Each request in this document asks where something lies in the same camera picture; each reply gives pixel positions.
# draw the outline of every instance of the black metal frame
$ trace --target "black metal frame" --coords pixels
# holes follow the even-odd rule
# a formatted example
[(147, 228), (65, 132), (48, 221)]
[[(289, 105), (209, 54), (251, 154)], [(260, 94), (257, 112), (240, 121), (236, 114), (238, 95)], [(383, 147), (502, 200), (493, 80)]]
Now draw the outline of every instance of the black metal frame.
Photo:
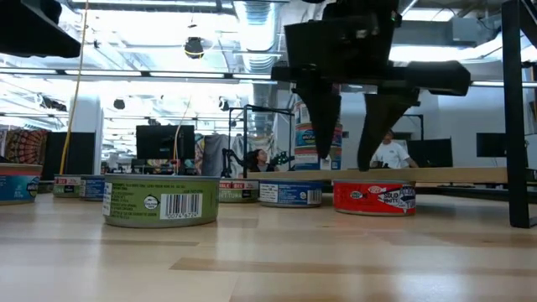
[(537, 10), (530, 0), (508, 0), (502, 4), (503, 94), (507, 134), (509, 222), (512, 227), (531, 228), (526, 184), (524, 99), (520, 56), (520, 30), (537, 45)]
[[(242, 166), (242, 177), (247, 178), (248, 176), (248, 167), (246, 165), (246, 154), (248, 153), (248, 110), (251, 110), (252, 112), (273, 112), (273, 113), (279, 113), (284, 114), (286, 116), (289, 116), (289, 153), (288, 156), (291, 156), (291, 146), (293, 145), (293, 119), (294, 113), (290, 109), (274, 109), (274, 108), (267, 108), (267, 107), (261, 107), (261, 106), (255, 106), (255, 105), (246, 105), (244, 107), (230, 107), (229, 108), (229, 123), (228, 123), (228, 137), (227, 140), (227, 148), (232, 148), (232, 112), (233, 110), (242, 110), (242, 120), (243, 120), (243, 136), (244, 136), (244, 142), (242, 145), (242, 156), (244, 157), (244, 165)], [(291, 161), (288, 162), (289, 169), (291, 169)]]

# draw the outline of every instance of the man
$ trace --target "man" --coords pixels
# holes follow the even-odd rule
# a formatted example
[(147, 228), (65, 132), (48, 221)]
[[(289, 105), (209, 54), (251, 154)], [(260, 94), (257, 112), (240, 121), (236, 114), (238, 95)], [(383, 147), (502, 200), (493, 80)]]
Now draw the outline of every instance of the man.
[(373, 155), (371, 167), (382, 168), (387, 164), (388, 168), (401, 169), (405, 161), (409, 164), (410, 168), (419, 168), (417, 163), (404, 150), (403, 146), (392, 142), (393, 138), (394, 132), (388, 130), (388, 133), (384, 135), (383, 142), (378, 146), (377, 151)]

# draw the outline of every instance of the tuna can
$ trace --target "tuna can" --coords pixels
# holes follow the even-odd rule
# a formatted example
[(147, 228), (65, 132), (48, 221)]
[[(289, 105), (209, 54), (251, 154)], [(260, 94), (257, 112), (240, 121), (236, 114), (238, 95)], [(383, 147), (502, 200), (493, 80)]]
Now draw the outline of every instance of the tuna can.
[(260, 180), (261, 206), (309, 208), (321, 206), (320, 181)]
[(34, 202), (42, 168), (37, 164), (0, 164), (0, 206)]
[(416, 212), (416, 192), (408, 181), (334, 180), (334, 208), (347, 214), (410, 216)]
[(82, 200), (102, 201), (104, 196), (104, 175), (82, 175), (80, 194)]
[(339, 170), (341, 147), (331, 147), (326, 159), (320, 159), (313, 147), (295, 148), (295, 170)]
[[(343, 126), (336, 125), (334, 136), (332, 137), (332, 146), (341, 147), (343, 142)], [(295, 127), (295, 146), (300, 147), (315, 147), (315, 134), (310, 123), (296, 125)]]
[(311, 122), (310, 112), (303, 101), (295, 103), (295, 121), (297, 125)]
[(81, 195), (80, 175), (56, 175), (54, 177), (54, 197), (79, 198)]
[(102, 213), (117, 227), (189, 227), (218, 215), (220, 178), (106, 174)]
[(256, 202), (259, 197), (259, 182), (257, 180), (220, 180), (220, 202)]

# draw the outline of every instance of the computer monitor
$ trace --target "computer monitor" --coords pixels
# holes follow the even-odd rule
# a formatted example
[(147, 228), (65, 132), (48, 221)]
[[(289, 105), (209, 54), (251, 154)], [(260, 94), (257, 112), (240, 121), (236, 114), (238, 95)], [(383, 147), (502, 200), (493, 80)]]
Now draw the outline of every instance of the computer monitor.
[(505, 133), (476, 133), (477, 157), (502, 158), (507, 155)]
[(410, 157), (420, 167), (452, 167), (451, 138), (411, 140), (407, 142)]
[[(172, 159), (177, 126), (137, 126), (136, 151), (138, 159)], [(177, 134), (179, 159), (195, 157), (194, 126), (180, 126)]]
[[(60, 172), (66, 136), (65, 132), (47, 134), (41, 180), (54, 180), (55, 174)], [(94, 155), (95, 133), (70, 133), (64, 174), (93, 174)]]

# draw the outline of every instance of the can lid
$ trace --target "can lid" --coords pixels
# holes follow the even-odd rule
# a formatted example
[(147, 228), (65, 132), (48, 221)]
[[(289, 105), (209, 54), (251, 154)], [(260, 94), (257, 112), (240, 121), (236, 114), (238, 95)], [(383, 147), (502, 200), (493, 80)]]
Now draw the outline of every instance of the can lid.
[(151, 175), (151, 174), (105, 174), (106, 180), (175, 180), (175, 181), (219, 181), (220, 177), (184, 176), (184, 175)]
[(311, 184), (324, 184), (323, 180), (284, 180), (284, 179), (268, 179), (259, 180), (259, 182), (292, 182), (292, 183), (311, 183)]
[(410, 184), (408, 180), (333, 180), (334, 184)]
[(222, 178), (220, 181), (259, 181), (256, 179), (228, 179), (228, 178)]
[(104, 178), (104, 175), (93, 175), (93, 174), (83, 174), (81, 175), (81, 177), (84, 177), (84, 178)]
[(54, 174), (54, 177), (81, 177), (80, 174)]

